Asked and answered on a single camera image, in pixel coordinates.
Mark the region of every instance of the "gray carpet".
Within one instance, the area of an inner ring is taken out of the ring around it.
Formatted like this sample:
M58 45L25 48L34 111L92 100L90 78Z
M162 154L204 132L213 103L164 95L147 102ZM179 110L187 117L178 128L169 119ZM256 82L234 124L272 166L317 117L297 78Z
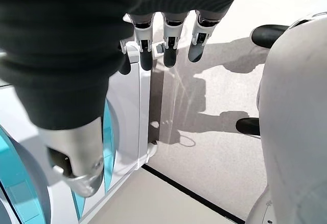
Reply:
M190 13L176 66L167 69L158 60L152 73L149 140L160 142L149 165L245 219L267 184L260 140L235 129L239 118L258 116L256 94L268 54L249 35L263 24L291 24L325 2L235 0L198 63L187 58ZM156 15L154 41L162 41L161 25Z

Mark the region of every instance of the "floor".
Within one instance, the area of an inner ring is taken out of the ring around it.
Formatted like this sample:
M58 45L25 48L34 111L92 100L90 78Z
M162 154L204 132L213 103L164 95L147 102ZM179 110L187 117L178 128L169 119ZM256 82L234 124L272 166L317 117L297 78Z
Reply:
M235 129L239 118L258 116L256 94L268 55L250 33L263 24L290 25L325 2L235 0L198 63L187 58L191 12L175 67L158 60L152 73L149 140L159 140L159 149L149 165L245 220L267 184L260 140ZM154 41L162 41L160 14Z
M160 178L140 169L89 224L233 224Z

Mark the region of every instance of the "teal panel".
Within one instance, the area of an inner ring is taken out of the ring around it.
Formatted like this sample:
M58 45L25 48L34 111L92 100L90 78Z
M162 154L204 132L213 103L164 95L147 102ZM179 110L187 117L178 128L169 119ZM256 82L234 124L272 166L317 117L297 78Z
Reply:
M84 206L85 206L85 198L81 197L80 195L78 195L73 191L72 191L72 196L76 209L77 219L80 219L82 217Z
M111 115L106 100L103 114L103 157L104 157L104 184L105 192L109 190L112 170L114 165L114 137L111 123Z
M35 187L6 133L0 128L0 181L23 224L45 224Z

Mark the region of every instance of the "black stripe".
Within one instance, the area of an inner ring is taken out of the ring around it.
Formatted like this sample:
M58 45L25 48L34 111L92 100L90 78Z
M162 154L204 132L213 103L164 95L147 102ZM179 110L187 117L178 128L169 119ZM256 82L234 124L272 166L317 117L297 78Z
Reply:
M9 199L9 196L7 195L7 192L6 192L5 188L4 188L4 186L2 185L2 182L1 182L1 181L0 181L0 188L1 188L2 192L4 193L5 198L7 199L8 203L9 203L11 209L12 209L12 212L14 212L14 214L15 214L15 216L16 216L18 222L19 222L19 224L22 224L22 223L21 223L21 220L20 220L20 218L19 218L19 216L18 216L18 214L17 214L17 212L16 212L16 209L15 209L14 206L12 205L12 203L11 203L11 201L10 201L10 199Z
M159 171L155 170L154 168L151 168L149 165L144 164L142 166L143 169L146 171L152 173L156 177L159 177L163 181L167 182L168 184L172 185L173 187L177 188L179 191L187 194L191 198L195 199L196 201L200 202L201 204L207 206L209 209L217 212L218 214L224 216L227 219L230 219L231 221L237 223L237 224L244 224L245 221L238 218L237 216L229 213L228 211L218 207L217 205L211 203L210 201L206 200L205 198L197 195L196 193L192 192L191 190L187 189L186 187L180 185L179 183L175 182L174 180L166 177L164 174L160 173Z

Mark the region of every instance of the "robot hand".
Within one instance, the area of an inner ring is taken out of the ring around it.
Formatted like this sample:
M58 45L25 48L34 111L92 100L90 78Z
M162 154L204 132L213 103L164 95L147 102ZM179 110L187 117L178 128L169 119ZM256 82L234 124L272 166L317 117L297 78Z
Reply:
M102 116L108 79L129 72L124 41L133 34L141 65L152 68L153 13L165 17L165 64L173 66L183 21L198 9L201 46L233 0L1 0L0 78L15 87L43 137L55 172L81 196L102 180Z

